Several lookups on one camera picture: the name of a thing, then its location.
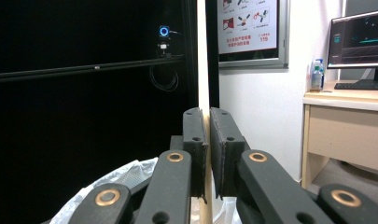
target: black monitor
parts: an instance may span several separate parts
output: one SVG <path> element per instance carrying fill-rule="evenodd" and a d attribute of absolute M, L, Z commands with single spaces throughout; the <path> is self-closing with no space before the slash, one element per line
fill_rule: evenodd
<path fill-rule="evenodd" d="M 378 80 L 378 11 L 331 20 L 327 68 L 375 68 Z"/>

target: gray floor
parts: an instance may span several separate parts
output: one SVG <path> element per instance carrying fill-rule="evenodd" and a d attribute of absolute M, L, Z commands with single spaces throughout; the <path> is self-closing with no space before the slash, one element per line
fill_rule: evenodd
<path fill-rule="evenodd" d="M 378 203 L 378 174 L 364 171 L 343 161 L 329 160 L 308 190 L 317 194 L 320 187 L 334 183 L 357 189 Z"/>

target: black keyboard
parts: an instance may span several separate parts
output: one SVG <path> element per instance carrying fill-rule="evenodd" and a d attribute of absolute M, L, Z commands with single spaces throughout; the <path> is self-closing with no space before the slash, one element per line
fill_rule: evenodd
<path fill-rule="evenodd" d="M 337 83 L 334 90 L 378 91 L 378 80 L 361 79 L 355 83 Z"/>

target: wooden desk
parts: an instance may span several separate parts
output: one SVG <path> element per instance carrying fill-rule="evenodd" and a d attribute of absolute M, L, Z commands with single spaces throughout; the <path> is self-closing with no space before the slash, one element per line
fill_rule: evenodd
<path fill-rule="evenodd" d="M 378 171 L 378 91 L 334 90 L 335 83 L 327 83 L 322 92 L 307 92 L 303 98 L 304 188 L 329 158 Z"/>

